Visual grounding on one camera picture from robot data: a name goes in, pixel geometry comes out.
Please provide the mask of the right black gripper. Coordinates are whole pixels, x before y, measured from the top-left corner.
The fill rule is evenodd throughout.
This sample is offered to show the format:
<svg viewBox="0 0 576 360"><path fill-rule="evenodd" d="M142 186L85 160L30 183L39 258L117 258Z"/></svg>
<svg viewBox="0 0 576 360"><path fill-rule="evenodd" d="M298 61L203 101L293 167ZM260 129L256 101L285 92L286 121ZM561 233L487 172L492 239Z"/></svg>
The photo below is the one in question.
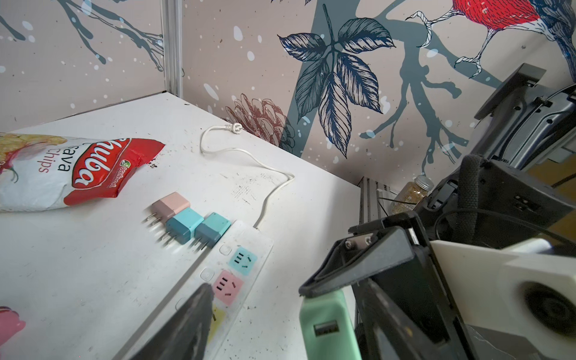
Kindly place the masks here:
<svg viewBox="0 0 576 360"><path fill-rule="evenodd" d="M418 215L396 214L350 232L368 244L353 250L336 241L299 295L312 299L353 285L363 359L477 359Z"/></svg>

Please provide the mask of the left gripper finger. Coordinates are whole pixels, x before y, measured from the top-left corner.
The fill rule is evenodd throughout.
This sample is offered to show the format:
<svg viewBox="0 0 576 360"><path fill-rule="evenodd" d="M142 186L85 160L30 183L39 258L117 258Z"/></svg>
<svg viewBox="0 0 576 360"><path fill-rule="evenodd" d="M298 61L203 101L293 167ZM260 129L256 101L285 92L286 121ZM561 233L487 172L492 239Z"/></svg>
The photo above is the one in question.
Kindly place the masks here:
<svg viewBox="0 0 576 360"><path fill-rule="evenodd" d="M212 321L213 299L212 286L202 284L133 358L203 359Z"/></svg>

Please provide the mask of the light green charger plug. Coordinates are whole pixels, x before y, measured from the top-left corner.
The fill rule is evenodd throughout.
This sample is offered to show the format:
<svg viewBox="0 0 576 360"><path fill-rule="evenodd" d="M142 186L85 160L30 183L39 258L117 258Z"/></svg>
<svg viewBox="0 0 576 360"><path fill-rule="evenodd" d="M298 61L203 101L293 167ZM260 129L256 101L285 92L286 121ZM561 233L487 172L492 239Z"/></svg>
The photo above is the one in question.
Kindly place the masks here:
<svg viewBox="0 0 576 360"><path fill-rule="evenodd" d="M309 359L360 359L361 352L342 290L304 298L299 313Z"/></svg>

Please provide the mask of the white multicolour power strip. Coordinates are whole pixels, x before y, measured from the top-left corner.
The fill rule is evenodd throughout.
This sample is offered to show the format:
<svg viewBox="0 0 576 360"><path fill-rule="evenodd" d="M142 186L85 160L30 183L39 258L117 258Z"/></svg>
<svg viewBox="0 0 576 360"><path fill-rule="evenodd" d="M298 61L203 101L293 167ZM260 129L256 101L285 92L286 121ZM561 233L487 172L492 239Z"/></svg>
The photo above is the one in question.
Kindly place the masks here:
<svg viewBox="0 0 576 360"><path fill-rule="evenodd" d="M202 284L214 292L204 358L214 359L271 253L273 241L243 221L232 223L220 241L197 254L192 266L147 316L116 359L134 359Z"/></svg>

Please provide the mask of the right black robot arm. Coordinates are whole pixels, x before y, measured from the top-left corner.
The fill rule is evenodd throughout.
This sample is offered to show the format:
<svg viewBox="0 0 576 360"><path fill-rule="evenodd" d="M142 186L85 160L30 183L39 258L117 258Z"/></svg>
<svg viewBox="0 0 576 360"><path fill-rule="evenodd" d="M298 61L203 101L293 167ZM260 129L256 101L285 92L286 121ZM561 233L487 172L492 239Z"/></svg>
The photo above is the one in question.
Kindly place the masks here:
<svg viewBox="0 0 576 360"><path fill-rule="evenodd" d="M575 242L551 227L575 210L529 169L575 152L575 87L523 64L475 118L459 168L412 210L363 181L359 223L299 288L309 359L477 359L478 329L575 357Z"/></svg>

